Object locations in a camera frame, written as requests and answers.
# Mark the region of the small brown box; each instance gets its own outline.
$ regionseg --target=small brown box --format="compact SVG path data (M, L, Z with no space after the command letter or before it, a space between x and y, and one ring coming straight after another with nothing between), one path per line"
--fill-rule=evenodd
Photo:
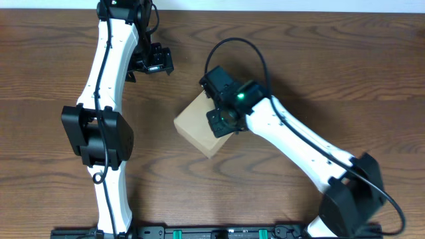
M214 136L206 116L207 112L213 109L213 100L208 99L205 92L202 92L174 119L177 131L209 159L232 136L232 133L219 139Z

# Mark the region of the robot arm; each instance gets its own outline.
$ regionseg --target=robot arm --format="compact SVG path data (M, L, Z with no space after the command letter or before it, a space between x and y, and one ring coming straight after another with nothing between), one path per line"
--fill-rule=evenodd
M219 66L206 73L199 83L216 106L207 113L216 137L249 129L288 156L324 194L319 216L306 228L309 236L356 236L384 204L384 197L376 190L326 157L332 156L383 189L378 163L370 155L356 159L326 142L293 117L275 97L268 98L263 87L253 81L242 85ZM286 123L276 115L271 100Z
M103 173L104 144L96 119L94 91L104 60L108 35L111 47L100 80L99 105L102 112L109 164L105 183L95 185L99 209L98 230L104 234L126 234L131 224L131 210L126 192L126 161L133 148L133 131L122 117L124 82L135 82L134 71L151 74L173 71L171 52L160 43L151 43L150 35L156 30L147 28L152 6L148 0L105 1L108 17L98 4L99 39L92 70L76 107L64 106L62 123L76 155L93 177ZM110 19L111 32L107 22Z
M288 119L288 122L298 132L347 166L352 166L350 159L354 158L354 156L333 146L312 132L312 130L293 117L275 97L273 97L273 101L281 114ZM343 168L330 162L282 124L272 109L269 99L264 98L252 110L253 113L246 116L248 129L267 139L288 156L288 158L306 173L321 193L324 193L329 187L329 179L331 177L338 179L346 173Z

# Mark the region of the wood grain surface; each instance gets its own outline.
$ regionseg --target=wood grain surface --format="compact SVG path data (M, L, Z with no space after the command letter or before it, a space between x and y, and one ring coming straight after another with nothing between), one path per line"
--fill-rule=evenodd
M136 74L123 113L135 133L127 193L138 224L273 224L316 215L321 195L294 163L260 137L232 136L205 158L173 119L201 91L211 48L243 37L263 52L274 93L336 146L381 165L387 192L406 213L398 238L425 235L425 15L160 11L154 39L175 71ZM48 238L53 228L98 221L93 183L60 121L88 79L94 10L0 10L0 237ZM220 64L262 81L253 50L232 42ZM387 203L374 222L396 230Z

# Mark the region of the black cable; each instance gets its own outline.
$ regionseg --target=black cable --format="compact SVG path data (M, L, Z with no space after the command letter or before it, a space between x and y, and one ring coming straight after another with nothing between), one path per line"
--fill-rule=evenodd
M99 105L99 98L100 98L99 89L100 89L100 82L102 80L102 75L104 73L106 61L108 59L109 50L111 48L112 32L111 32L111 22L110 22L110 16L109 16L109 8L108 8L105 0L102 0L102 5L104 6L105 11L106 11L106 25L108 27L108 39L106 41L105 55L104 55L104 59L102 61L102 65L100 66L98 79L96 81L96 88L94 90L93 95L94 95L94 108L95 108L95 111L96 111L96 117L98 118L98 127L99 127L99 130L100 130L100 137L102 138L102 142L104 144L105 167L104 167L103 173L95 173L93 175L93 182L97 185L99 185L99 184L101 184L105 181L106 174L108 173L108 167L109 167L108 146L106 145L106 140L105 140L105 129L104 129L104 124L103 124L103 117L102 117L102 113L99 109L99 107L100 107L100 105Z
M108 196L108 188L106 186L106 181L103 182L103 185L104 185L104 191L105 191L106 205L108 206L109 215L110 215L110 218L111 218L112 232L114 233L114 239L116 239L117 238L117 232L116 232L116 229L115 229L114 215L112 214L112 207L111 207L111 202L110 202L109 196Z
M112 213L112 207L111 207L111 203L110 203L110 199L109 199L109 195L108 195L108 188L106 186L106 181L105 181L106 175L108 173L108 168L109 168L108 146L106 145L105 131L104 131L104 125L103 125L104 122L103 122L103 117L102 117L102 113L100 111L100 105L99 105L100 82L102 80L102 75L104 73L106 61L108 59L109 51L111 49L112 31L111 31L110 12L109 12L108 4L106 3L106 0L102 0L101 3L103 5L103 7L105 8L105 12L106 12L106 26L108 28L108 39L106 41L106 50L105 50L104 59L102 61L102 65L100 66L98 79L96 81L96 89L94 90L94 107L95 107L95 111L96 111L96 117L98 119L98 127L99 127L99 130L100 130L100 137L102 138L102 142L104 144L105 167L104 167L103 172L95 173L93 175L93 182L97 185L99 185L100 183L103 183L104 191L105 191L106 204L108 206L109 215L110 215L110 218L111 218L112 231L114 233L114 238L116 239L117 234L116 234L115 223L114 223L114 215Z
M320 154L322 154L324 157L326 157L328 160L330 160L331 162L335 163L336 165L342 167L344 170L346 170L347 172L349 172L350 174L356 176L358 179L362 180L364 183L368 184L369 186L371 186L372 188L374 188L375 190L377 190L382 196L384 196L390 203L391 205L393 205L393 207L396 209L400 220L401 220L401 227L398 231L396 232L374 232L376 234L380 234L383 236L396 236L399 235L401 233L403 233L404 229L406 228L406 217L404 216L404 213L402 211L402 209L400 208L400 206L397 204L397 202L388 194L386 193L384 190L380 189L379 187L377 187L375 184L371 183L369 180L367 180L366 178L364 178L363 176L361 176L360 174L358 174L357 172L355 172L354 170L352 170L350 167L348 167L346 164L340 162L338 159L334 158L334 156L326 153L324 150L322 150L322 148L316 146L314 143L312 143L308 138L304 137L304 135L302 135L300 132L298 132L296 129L294 129L292 127L292 125L290 125L290 123L287 121L287 119L282 116L280 114L280 112L276 109L276 106L274 105L274 101L273 101L273 97L272 97L272 80L270 78L268 69L267 69L267 64L266 61L264 60L264 57L262 56L261 52L258 50L258 48L252 44L251 42L242 39L242 38L237 38L237 37L231 37L228 39L224 39L222 41L220 41L210 52L210 54L208 55L207 58L207 62L205 63L205 72L204 74L206 74L208 72L208 64L210 62L211 57L213 56L214 51L222 44L228 42L228 41L241 41L241 42L245 42L246 44L250 45L258 54L258 56L260 57L261 63L263 65L263 69L264 69L264 77L266 78L266 84L267 84L267 92L268 92L268 98L270 99L270 103L272 105L272 108L274 110L274 112L276 113L276 115L279 117L280 121L288 128L291 130L292 133L294 133L296 136L298 136L302 141L304 141L306 144L308 144L310 147L312 147L313 149L315 149L316 151L318 151Z
M155 4L153 4L153 3L152 3L152 6L155 9L155 14L157 15L157 24L151 30L146 32L148 35L152 35L155 31L157 31L158 26L159 26L159 14L158 14L157 6L155 6Z

